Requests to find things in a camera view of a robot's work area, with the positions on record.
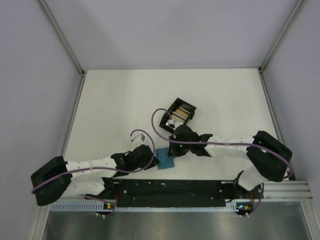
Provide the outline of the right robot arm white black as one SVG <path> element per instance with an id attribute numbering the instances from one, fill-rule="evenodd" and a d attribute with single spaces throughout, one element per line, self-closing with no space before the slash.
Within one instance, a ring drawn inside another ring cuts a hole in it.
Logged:
<path id="1" fill-rule="evenodd" d="M 191 152 L 198 157 L 231 157 L 248 160 L 252 166 L 241 170 L 233 181 L 233 192 L 245 198 L 258 185 L 281 182 L 289 168 L 293 152 L 268 132 L 260 130 L 251 137 L 218 137 L 197 134 L 185 124 L 168 137 L 173 157 Z"/>

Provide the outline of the black card tray box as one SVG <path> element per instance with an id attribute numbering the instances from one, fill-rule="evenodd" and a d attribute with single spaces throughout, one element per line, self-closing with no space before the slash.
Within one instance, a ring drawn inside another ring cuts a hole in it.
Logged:
<path id="1" fill-rule="evenodd" d="M 174 122 L 181 122 L 186 125 L 193 119 L 196 109 L 197 108 L 194 105 L 182 100 L 181 98 L 177 98 L 167 110 L 171 117 L 167 112 L 165 112 L 161 118 L 159 127 L 173 134 L 174 124 L 170 123 L 170 120 L 173 120 Z"/>

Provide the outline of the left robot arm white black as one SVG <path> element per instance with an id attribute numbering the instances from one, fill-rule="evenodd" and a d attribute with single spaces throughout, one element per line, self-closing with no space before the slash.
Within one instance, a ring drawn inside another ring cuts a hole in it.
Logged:
<path id="1" fill-rule="evenodd" d="M 31 175 L 31 193 L 38 206 L 80 195 L 107 199 L 115 195 L 114 178 L 148 170 L 159 162 L 145 144 L 132 151 L 89 161 L 66 161 L 57 156 Z"/>

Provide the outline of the blue leather card holder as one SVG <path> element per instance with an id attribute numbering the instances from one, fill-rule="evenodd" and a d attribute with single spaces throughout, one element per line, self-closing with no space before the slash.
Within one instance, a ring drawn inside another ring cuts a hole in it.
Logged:
<path id="1" fill-rule="evenodd" d="M 169 147 L 157 148 L 155 151 L 156 158 L 159 163 L 157 165 L 159 170 L 166 170 L 175 167 L 174 157 L 169 155 Z"/>

